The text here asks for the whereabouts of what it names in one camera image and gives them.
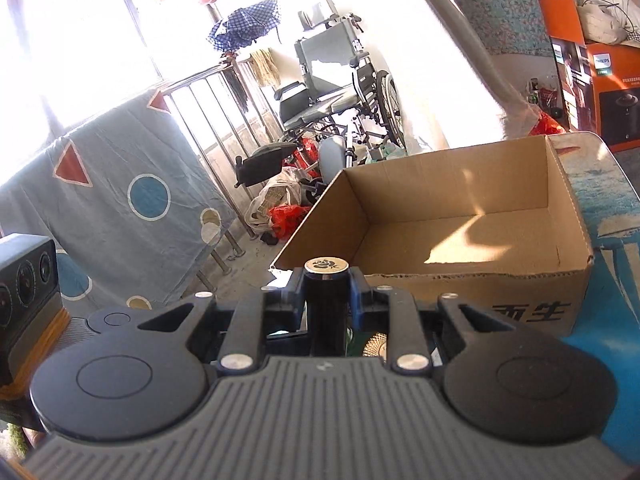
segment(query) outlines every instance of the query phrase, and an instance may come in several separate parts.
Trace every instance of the black cylinder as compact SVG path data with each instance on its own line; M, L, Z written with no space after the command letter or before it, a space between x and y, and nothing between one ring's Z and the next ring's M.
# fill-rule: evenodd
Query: black cylinder
M305 264L306 326L312 356L344 356L349 312L349 264L324 256Z

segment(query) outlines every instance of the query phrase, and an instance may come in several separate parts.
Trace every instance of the metal railing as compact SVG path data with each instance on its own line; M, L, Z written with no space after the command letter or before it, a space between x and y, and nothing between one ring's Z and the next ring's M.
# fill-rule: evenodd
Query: metal railing
M238 215L251 240L255 239L257 234L245 221L244 211L259 192L260 185L258 189L234 187L235 157L251 155L260 146L278 140L283 131L251 67L246 62L228 58L227 62L165 86L161 91L216 187ZM227 231L225 236L236 256L244 254L231 232ZM211 254L223 272L228 273L228 266L219 254L215 250Z

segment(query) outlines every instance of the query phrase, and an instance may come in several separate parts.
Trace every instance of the wheelchair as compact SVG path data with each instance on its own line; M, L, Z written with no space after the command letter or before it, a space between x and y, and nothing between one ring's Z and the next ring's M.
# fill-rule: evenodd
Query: wheelchair
M338 15L331 0L299 17L306 31L324 30L294 44L303 82L274 95L284 136L245 160L236 158L236 187L275 176L284 161L300 170L303 190L313 203L340 170L365 162L363 149L372 160L383 160L388 142L402 150L406 146L394 80L387 71L375 70L362 48L355 32L362 30L360 18ZM349 110L353 113L344 124L340 115ZM381 126L380 132L367 131L364 119ZM318 144L316 150L309 139Z

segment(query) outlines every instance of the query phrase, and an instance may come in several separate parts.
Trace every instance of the ribbed gray surface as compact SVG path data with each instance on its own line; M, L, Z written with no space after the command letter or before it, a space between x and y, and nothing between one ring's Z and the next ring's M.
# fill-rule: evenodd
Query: ribbed gray surface
M53 351L57 352L73 344L85 341L94 335L96 333L87 326L84 317L72 317Z
M595 438L530 448L478 433L428 381L387 372L377 358L275 357L220 381L199 412L156 438L99 447L57 436L26 466L40 480L611 480L629 471Z

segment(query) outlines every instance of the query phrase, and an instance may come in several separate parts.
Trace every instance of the blue circle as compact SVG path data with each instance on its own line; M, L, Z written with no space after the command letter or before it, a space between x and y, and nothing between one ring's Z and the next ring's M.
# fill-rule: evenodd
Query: blue circle
M68 254L56 254L58 262L58 281L60 282L60 293L69 299L78 298L89 291L91 281L82 272Z
M169 192L156 176L140 176L131 184L129 203L132 209L148 220L162 218L169 206Z

